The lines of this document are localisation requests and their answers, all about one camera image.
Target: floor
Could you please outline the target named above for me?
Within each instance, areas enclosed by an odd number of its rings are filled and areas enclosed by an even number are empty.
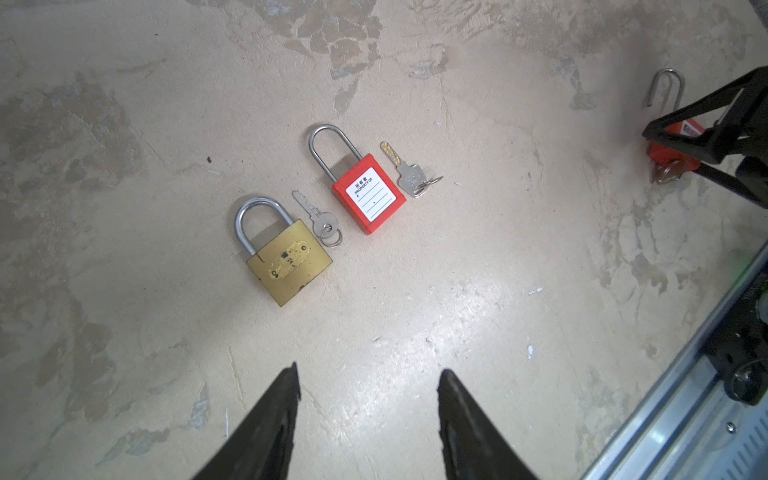
[[[290,478],[444,478],[444,368],[578,478],[768,238],[650,184],[650,79],[686,104],[766,43],[746,1],[2,0],[2,476],[189,478],[296,361]],[[445,178],[366,236],[325,122]],[[309,223],[295,189],[344,241],[279,308],[232,226]]]

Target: silver key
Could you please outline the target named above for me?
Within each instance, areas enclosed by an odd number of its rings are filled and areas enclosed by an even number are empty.
[[[338,247],[341,244],[341,230],[339,230],[339,220],[336,215],[330,212],[321,212],[319,208],[314,207],[309,200],[306,199],[304,194],[298,190],[293,191],[293,198],[299,202],[304,210],[310,215],[312,221],[312,231],[320,238],[323,245],[326,247]],[[328,244],[325,240],[332,237],[335,233],[339,233],[339,239],[336,242]]]
[[[389,143],[383,141],[381,143],[381,148],[384,150],[384,153],[392,159],[397,171],[400,173],[400,178],[397,180],[397,184],[411,197],[421,197],[427,187],[436,184],[442,178],[438,177],[427,180],[427,176],[424,175],[424,171],[419,165],[408,165],[406,162],[402,161],[392,147],[389,146]]]

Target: key head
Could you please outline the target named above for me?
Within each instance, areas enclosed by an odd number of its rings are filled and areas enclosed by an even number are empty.
[[[313,220],[312,230],[319,238],[330,238],[339,229],[339,220],[329,212],[322,212]]]
[[[400,172],[400,178],[397,180],[397,184],[406,191],[411,197],[416,197],[419,192],[419,187],[427,181],[426,175],[422,171],[419,165],[406,165],[400,164],[397,167],[397,171]]]

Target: gold padlock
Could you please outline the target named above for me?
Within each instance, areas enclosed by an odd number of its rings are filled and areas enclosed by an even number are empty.
[[[256,205],[272,207],[288,224],[258,252],[243,232],[243,215]],[[235,234],[252,256],[246,263],[280,306],[333,262],[304,222],[294,222],[282,205],[268,197],[252,198],[240,207],[235,217]]]

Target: white label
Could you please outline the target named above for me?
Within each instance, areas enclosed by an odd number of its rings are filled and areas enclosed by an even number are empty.
[[[346,188],[346,194],[355,202],[369,222],[373,222],[395,201],[395,194],[386,186],[373,167],[349,185]]]

